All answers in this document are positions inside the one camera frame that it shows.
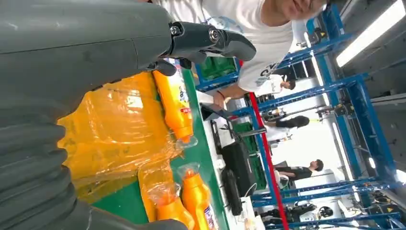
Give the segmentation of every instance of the hair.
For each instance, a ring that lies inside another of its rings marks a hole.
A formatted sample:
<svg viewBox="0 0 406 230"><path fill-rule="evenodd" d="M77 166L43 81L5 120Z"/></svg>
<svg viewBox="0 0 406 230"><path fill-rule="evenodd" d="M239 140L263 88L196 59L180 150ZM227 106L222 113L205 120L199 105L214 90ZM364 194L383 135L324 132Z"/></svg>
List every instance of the hair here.
<svg viewBox="0 0 406 230"><path fill-rule="evenodd" d="M324 163L320 159L317 159L316 162L317 162L317 168L315 170L318 172L323 170Z"/></svg>
<svg viewBox="0 0 406 230"><path fill-rule="evenodd" d="M289 80L289 89L293 90L296 87L296 80Z"/></svg>
<svg viewBox="0 0 406 230"><path fill-rule="evenodd" d="M310 123L310 119L306 116L297 116L294 118L291 118L287 121L281 121L277 120L276 121L276 127L279 128L294 128L294 127L303 127L306 126Z"/></svg>

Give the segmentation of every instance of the robotic hand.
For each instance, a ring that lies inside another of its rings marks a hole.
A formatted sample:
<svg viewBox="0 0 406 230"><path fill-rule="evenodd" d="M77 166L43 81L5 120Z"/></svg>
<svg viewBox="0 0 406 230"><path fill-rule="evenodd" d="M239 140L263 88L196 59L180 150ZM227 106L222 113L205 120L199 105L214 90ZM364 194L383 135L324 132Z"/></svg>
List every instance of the robotic hand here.
<svg viewBox="0 0 406 230"><path fill-rule="evenodd" d="M135 226L77 200L56 121L83 95L144 70L170 75L164 58L205 53L248 61L243 36L173 22L135 0L0 1L0 229L185 229L169 221Z"/></svg>

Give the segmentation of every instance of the person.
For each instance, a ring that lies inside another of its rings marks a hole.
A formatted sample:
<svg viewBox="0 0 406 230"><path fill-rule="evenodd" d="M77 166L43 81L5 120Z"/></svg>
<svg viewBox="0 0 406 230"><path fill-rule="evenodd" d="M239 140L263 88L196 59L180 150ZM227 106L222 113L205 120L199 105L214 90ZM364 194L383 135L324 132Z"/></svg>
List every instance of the person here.
<svg viewBox="0 0 406 230"><path fill-rule="evenodd" d="M276 120L264 122L267 132L265 133L267 141L276 141L283 139L289 135L293 128L300 128L310 123L310 119L306 116L296 116L288 120Z"/></svg>
<svg viewBox="0 0 406 230"><path fill-rule="evenodd" d="M324 163L317 159L310 162L309 167L275 166L275 170L277 170L280 175L288 176L290 181L297 181L311 177L314 171L320 172L323 170L323 167Z"/></svg>
<svg viewBox="0 0 406 230"><path fill-rule="evenodd" d="M296 87L296 79L284 80L283 76L270 75L269 80L264 82L258 90L255 90L255 96L259 97L265 94L278 94L283 89L293 90Z"/></svg>
<svg viewBox="0 0 406 230"><path fill-rule="evenodd" d="M325 4L345 0L152 0L165 8L175 21L205 23L243 34L257 50L245 62L237 84L214 93L214 103L223 107L228 99L255 92L288 53L293 41L292 20L306 20Z"/></svg>

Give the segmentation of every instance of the white t-shirt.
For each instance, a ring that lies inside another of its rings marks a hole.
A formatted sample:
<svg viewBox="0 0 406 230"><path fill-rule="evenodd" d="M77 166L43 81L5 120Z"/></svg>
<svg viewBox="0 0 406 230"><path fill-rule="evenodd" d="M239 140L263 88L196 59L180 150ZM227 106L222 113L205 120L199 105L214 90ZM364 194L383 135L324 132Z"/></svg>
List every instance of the white t-shirt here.
<svg viewBox="0 0 406 230"><path fill-rule="evenodd" d="M238 86L254 92L268 78L272 68L283 60L293 41L292 24L269 27L260 18L265 0L153 0L176 21L206 23L217 29L243 34L257 49L245 62Z"/></svg>
<svg viewBox="0 0 406 230"><path fill-rule="evenodd" d="M283 127L269 127L265 125L267 132L265 133L267 141L279 140L289 135L290 128Z"/></svg>
<svg viewBox="0 0 406 230"><path fill-rule="evenodd" d="M282 91L281 83L283 79L281 75L272 74L269 80L265 81L258 90L255 90L255 96L259 97L265 94L277 94Z"/></svg>

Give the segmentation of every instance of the cable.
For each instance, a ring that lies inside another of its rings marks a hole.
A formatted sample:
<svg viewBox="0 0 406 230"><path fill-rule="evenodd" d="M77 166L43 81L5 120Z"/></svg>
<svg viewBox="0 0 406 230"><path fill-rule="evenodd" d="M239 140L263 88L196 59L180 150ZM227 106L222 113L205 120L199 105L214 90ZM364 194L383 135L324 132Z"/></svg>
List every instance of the cable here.
<svg viewBox="0 0 406 230"><path fill-rule="evenodd" d="M254 183L253 185L251 185L251 187L248 189L248 191L245 193L244 197L247 197L248 193L251 191L252 188L254 188L254 191L257 190L257 183Z"/></svg>

